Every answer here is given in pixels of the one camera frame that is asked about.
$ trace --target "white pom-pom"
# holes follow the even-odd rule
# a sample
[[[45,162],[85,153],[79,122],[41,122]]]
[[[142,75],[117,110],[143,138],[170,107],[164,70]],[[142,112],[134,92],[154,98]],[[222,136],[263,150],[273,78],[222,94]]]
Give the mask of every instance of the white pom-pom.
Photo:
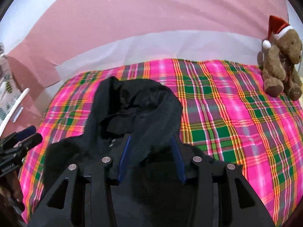
[[[272,47],[270,41],[268,40],[264,40],[262,43],[263,48],[265,48],[266,50],[270,49]]]

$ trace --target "plaid blanket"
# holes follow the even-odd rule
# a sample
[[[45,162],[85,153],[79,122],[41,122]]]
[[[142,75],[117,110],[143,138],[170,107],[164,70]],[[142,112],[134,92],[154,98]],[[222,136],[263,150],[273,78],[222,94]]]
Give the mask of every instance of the plaid blanket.
[[[40,199],[46,147],[80,135],[100,81],[149,78],[168,86],[184,110],[180,137],[216,159],[243,165],[243,175],[274,222],[281,225],[303,194],[303,111],[285,95],[263,91],[260,70],[228,61],[165,59],[82,73],[68,80],[45,113],[38,132],[43,142],[32,149],[20,181],[28,221]]]

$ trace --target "santa hat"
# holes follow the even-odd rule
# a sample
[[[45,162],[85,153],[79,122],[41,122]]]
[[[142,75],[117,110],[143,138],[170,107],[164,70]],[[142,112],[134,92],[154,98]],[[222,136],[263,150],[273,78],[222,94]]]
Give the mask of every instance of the santa hat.
[[[262,43],[263,48],[270,49],[272,47],[271,43],[269,42],[272,33],[274,35],[274,39],[279,40],[290,29],[293,29],[292,26],[290,26],[284,19],[273,15],[269,16],[268,36],[267,40],[264,40]]]

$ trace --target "teddy bear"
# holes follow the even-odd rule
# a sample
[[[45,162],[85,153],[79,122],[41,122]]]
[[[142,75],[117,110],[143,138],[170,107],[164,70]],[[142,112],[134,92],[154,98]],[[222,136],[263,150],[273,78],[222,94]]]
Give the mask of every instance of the teddy bear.
[[[273,45],[269,42],[272,34]],[[285,20],[271,15],[263,47],[268,50],[262,70],[265,93],[277,97],[284,91],[292,101],[297,101],[302,95],[302,82],[294,68],[301,62],[302,41],[298,33]]]

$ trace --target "metal screw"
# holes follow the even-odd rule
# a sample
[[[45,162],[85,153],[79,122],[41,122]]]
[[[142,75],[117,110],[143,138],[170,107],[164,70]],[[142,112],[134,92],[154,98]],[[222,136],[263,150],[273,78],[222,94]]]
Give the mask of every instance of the metal screw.
[[[69,170],[70,170],[70,171],[73,171],[73,170],[75,170],[76,168],[77,168],[77,166],[76,166],[75,164],[69,165]]]
[[[234,170],[236,167],[234,166],[234,164],[227,164],[227,168],[230,170]]]
[[[193,160],[194,160],[194,162],[201,162],[202,158],[199,156],[195,156],[195,157],[193,157]]]
[[[103,158],[102,158],[102,162],[103,162],[103,163],[108,163],[108,162],[110,162],[110,161],[111,161],[110,157],[107,157],[107,156],[106,156],[106,157],[103,157]]]

